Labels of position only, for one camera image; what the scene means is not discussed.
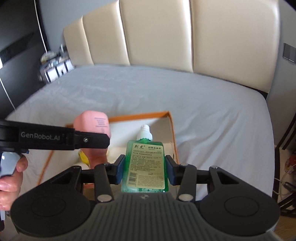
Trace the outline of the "person's left hand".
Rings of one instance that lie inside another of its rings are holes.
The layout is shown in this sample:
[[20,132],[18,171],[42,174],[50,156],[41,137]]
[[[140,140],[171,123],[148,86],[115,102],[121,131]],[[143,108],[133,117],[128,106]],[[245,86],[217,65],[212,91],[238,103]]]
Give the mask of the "person's left hand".
[[9,211],[13,202],[18,198],[23,182],[23,172],[28,167],[27,158],[22,155],[16,169],[11,176],[4,176],[0,181],[0,205],[1,210]]

